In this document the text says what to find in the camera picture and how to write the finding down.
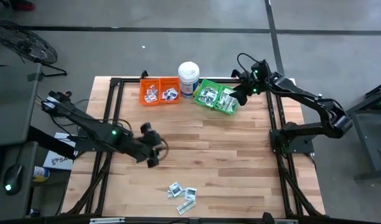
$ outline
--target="orange bin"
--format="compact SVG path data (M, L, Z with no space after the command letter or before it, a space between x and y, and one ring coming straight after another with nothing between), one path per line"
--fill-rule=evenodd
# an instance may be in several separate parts
M146 102L145 96L146 90L150 89L150 86L154 85L154 88L158 91L157 92L157 100L153 102ZM139 87L139 103L145 106L152 106L152 105L158 105L160 98L158 97L161 93L161 86L160 86L160 79L151 79L151 78L145 78L140 81L140 87Z
M178 96L174 100L164 100L163 99L163 92L167 91L168 89L174 88L178 92ZM161 91L158 91L158 100L160 103L179 103L180 100L180 82L179 78L161 78L160 79L160 89Z

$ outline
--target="concrete floor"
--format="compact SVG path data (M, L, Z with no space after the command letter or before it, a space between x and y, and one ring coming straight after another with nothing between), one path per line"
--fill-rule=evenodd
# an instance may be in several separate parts
M242 28L268 29L264 0L33 0L34 12L0 6L0 19L22 25ZM271 0L277 29L381 30L381 0ZM239 68L236 55L246 52L267 59L276 69L270 34L172 32L36 32L58 52L55 64L67 77L45 79L39 95L50 90L73 92L73 101L89 97L97 75L175 76L185 60L200 66L202 76L225 77ZM313 93L335 98L350 108L381 84L381 36L278 35L286 76ZM251 65L244 60L246 67ZM0 47L0 63L21 63ZM49 134L59 131L35 108L32 123ZM305 122L318 120L303 108ZM381 222L381 180L356 184L356 174L369 171L356 132L339 140L314 141L318 179L326 213L336 218ZM62 194L62 186L46 189ZM53 215L58 197L41 198L43 215Z

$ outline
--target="black fan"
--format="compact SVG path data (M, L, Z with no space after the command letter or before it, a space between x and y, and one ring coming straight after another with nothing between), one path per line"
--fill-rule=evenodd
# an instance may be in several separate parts
M15 52L21 58L26 58L34 63L54 68L63 73L45 75L46 77L67 75L67 72L51 66L58 60L56 50L37 34L18 29L20 25L9 21L0 21L0 43Z

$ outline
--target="wooden tabletop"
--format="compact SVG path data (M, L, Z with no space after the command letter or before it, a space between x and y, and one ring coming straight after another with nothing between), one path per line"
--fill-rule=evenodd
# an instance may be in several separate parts
M110 79L95 77L86 111L94 118L103 118ZM139 84L125 84L119 117L131 123L136 136L140 136L140 126L150 122L167 140L170 151L153 169L145 162L135 164L128 155L114 153L104 216L179 217L176 208L185 199L167 198L168 186L178 181L182 187L197 189L197 204L183 217L260 218L264 212L285 217L264 93L250 97L232 116L184 98L176 105L142 106L138 97ZM303 123L298 102L283 98L283 106L287 122ZM71 209L88 187L94 158L94 152L87 152L75 160L62 212ZM313 163L301 154L294 154L294 163L300 189L324 213ZM291 190L289 195L295 211Z

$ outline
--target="green plastic container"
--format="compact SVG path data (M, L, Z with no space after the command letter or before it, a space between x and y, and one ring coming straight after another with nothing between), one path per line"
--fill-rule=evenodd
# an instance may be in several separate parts
M219 102L219 99L221 99L221 95L222 95L222 93L223 93L223 91L225 90L225 89L230 89L230 90L233 90L233 88L232 87L229 87L229 86L222 86L222 88L221 88L221 90L219 91L219 93L218 93L218 97L216 98L216 100L215 100L215 102L214 102L214 109L216 109L217 111L220 111L220 112L222 112L222 113L226 113L226 114L229 114L229 115L234 115L234 113L236 112L236 110L237 110L237 107L239 106L239 104L238 103L236 103L235 105L234 105L234 107L233 107L233 112L227 112L226 110L222 110L222 109L220 109L220 108L218 108L216 105L218 104L218 102Z
M216 98L216 100L214 101L214 105L215 103L217 102L218 98L219 98L219 94L220 94L220 91L221 91L221 88L222 88L222 85L218 84L218 83L215 83L215 82L211 82L209 80L203 80L203 82L201 83L200 87L198 88L198 91L197 91L197 94L196 94L196 97L195 97L195 102L198 104L198 105L201 105L201 106L205 106L205 107L208 107L208 108L213 108L214 106L208 106L207 104L205 104L204 102L201 102L198 100L198 97L201 93L202 90L204 90L204 88L206 87L211 87L211 88L214 88L215 90L218 91L218 97Z

